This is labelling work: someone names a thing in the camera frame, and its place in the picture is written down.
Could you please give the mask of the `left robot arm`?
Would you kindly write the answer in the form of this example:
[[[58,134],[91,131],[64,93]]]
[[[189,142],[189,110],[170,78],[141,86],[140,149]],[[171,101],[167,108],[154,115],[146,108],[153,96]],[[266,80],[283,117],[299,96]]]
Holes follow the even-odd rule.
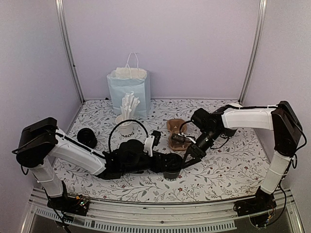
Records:
[[[172,164],[168,155],[153,150],[159,138],[160,133],[155,131],[143,143],[130,139],[116,150],[100,152],[70,138],[57,127],[56,119],[48,117],[24,128],[19,146],[12,153],[21,166],[34,174],[54,204],[67,211],[72,207],[72,200],[65,195],[66,186],[55,174],[48,156],[78,165],[103,180],[144,170],[166,172]]]

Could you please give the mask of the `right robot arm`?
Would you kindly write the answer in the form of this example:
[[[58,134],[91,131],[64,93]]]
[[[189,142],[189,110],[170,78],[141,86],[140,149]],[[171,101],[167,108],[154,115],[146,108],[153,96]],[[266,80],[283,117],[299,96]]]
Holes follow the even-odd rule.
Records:
[[[287,101],[267,106],[241,106],[228,104],[212,113],[203,108],[194,111],[190,118],[199,130],[199,137],[192,141],[186,150],[183,167],[200,162],[206,151],[221,136],[231,138],[238,129],[271,131],[274,135],[274,154],[266,176],[252,199],[251,207],[261,212],[270,204],[270,195],[274,193],[283,177],[287,175],[290,162],[302,148],[301,139],[306,139],[302,126]]]

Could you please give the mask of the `black and white paper cup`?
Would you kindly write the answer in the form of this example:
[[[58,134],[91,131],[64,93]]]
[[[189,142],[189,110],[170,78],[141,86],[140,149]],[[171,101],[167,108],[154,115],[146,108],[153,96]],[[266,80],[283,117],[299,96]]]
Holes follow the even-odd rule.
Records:
[[[168,181],[174,181],[178,178],[180,170],[163,172],[163,177]]]

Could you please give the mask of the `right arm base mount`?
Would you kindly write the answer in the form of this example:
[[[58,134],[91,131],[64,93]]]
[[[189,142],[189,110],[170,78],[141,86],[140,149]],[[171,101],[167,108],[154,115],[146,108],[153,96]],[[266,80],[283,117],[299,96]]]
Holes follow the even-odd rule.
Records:
[[[262,211],[267,211],[276,207],[276,201],[272,198],[251,198],[239,200],[234,203],[233,210],[238,216],[251,215]]]

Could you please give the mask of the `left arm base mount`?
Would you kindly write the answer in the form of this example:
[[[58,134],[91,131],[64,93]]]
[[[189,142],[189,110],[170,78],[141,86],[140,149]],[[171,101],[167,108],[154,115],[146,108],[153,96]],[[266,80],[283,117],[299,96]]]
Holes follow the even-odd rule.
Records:
[[[51,198],[48,196],[47,206],[55,210],[75,214],[79,216],[86,216],[89,209],[90,201],[82,195],[76,197],[61,196]]]

